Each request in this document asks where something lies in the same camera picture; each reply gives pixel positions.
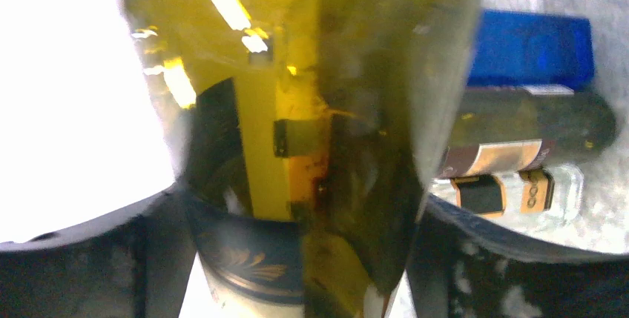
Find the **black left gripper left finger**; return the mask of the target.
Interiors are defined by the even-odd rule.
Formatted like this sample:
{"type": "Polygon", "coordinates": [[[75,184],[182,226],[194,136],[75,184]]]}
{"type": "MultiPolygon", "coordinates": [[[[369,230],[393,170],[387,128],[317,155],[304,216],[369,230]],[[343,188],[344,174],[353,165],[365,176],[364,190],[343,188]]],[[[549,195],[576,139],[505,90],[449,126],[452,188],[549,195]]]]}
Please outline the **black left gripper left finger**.
{"type": "Polygon", "coordinates": [[[177,317],[195,256],[177,188],[1,244],[3,317],[177,317]]]}

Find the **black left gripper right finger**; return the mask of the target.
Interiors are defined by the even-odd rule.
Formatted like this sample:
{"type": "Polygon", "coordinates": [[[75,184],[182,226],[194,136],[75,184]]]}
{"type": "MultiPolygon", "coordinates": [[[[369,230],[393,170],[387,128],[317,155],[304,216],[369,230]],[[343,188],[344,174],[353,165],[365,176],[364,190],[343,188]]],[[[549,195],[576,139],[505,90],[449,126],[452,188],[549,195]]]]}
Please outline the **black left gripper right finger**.
{"type": "Polygon", "coordinates": [[[416,317],[626,317],[628,256],[558,245],[430,196],[406,275],[416,317]]]}

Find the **dark green wine bottle front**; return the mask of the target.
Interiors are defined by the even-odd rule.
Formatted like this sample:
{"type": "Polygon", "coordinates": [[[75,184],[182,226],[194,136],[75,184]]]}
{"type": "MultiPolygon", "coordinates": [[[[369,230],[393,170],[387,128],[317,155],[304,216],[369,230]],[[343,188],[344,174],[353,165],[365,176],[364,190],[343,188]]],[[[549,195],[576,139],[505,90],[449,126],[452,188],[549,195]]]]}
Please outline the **dark green wine bottle front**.
{"type": "Polygon", "coordinates": [[[219,317],[389,317],[481,0],[122,0],[219,317]]]}

